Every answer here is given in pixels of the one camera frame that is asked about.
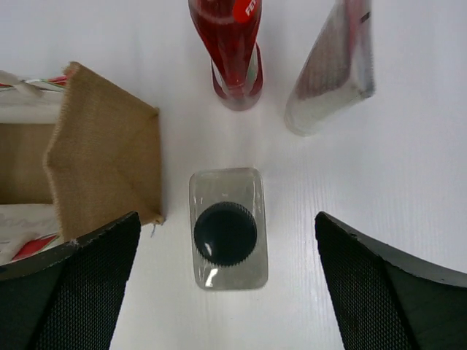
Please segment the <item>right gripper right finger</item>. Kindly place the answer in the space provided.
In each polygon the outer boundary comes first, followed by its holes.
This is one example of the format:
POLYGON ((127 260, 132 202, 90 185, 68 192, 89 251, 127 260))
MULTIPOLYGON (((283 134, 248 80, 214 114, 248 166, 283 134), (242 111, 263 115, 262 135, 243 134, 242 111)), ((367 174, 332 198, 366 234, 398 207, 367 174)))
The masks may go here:
POLYGON ((321 211, 315 238, 346 349, 465 349, 466 274, 321 211))

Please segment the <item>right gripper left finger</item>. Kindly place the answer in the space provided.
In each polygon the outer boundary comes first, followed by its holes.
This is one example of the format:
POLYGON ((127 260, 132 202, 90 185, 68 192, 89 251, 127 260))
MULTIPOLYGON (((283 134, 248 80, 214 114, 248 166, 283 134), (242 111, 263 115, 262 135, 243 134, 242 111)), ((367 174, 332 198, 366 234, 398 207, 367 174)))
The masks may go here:
POLYGON ((1 267, 2 349, 108 349, 141 233, 136 212, 1 267))

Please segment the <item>canvas bag with strawberry print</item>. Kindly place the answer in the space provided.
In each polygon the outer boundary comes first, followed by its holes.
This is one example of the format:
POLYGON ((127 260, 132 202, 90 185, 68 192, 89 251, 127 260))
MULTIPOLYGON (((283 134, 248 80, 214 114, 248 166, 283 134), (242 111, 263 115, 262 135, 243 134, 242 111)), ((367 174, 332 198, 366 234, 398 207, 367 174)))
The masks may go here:
POLYGON ((135 211, 163 223, 159 110, 80 63, 1 73, 1 264, 135 211))

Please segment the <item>small jar with grey lid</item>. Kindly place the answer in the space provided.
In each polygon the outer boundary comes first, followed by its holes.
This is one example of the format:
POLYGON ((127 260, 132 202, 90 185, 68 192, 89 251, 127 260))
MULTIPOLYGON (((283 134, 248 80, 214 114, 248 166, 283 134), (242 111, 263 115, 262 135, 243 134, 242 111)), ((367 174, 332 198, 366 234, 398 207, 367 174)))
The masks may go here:
POLYGON ((194 173, 189 207, 197 285, 206 291, 264 287, 269 259, 259 171, 228 168, 194 173))

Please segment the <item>clear plastic sachet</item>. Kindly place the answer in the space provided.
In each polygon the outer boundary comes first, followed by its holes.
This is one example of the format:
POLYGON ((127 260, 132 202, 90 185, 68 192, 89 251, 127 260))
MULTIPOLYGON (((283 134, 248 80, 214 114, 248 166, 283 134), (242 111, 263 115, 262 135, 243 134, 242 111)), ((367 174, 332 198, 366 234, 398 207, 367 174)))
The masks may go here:
POLYGON ((285 124, 311 136, 375 93, 372 2, 336 1, 287 100, 285 124))

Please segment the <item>red bottle with red cap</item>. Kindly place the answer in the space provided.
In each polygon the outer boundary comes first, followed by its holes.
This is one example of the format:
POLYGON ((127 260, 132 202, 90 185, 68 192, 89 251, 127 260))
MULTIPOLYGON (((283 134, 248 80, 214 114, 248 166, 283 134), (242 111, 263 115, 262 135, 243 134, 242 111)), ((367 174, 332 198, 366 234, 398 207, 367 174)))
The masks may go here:
POLYGON ((211 59, 215 93, 231 110, 250 109, 263 87, 257 43, 262 2, 189 1, 188 8, 211 59))

